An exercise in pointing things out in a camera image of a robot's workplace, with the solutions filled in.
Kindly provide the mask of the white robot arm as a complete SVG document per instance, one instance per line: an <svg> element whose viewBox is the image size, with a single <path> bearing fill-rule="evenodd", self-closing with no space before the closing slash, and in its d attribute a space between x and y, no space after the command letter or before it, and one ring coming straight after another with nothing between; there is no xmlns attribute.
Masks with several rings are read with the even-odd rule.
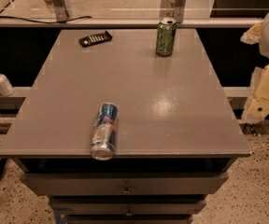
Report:
<svg viewBox="0 0 269 224"><path fill-rule="evenodd" d="M246 44L259 44L261 56L269 59L269 12L265 18L243 33L240 40ZM241 116L247 124L257 124L269 115L269 64L256 67L252 73L249 97Z"/></svg>

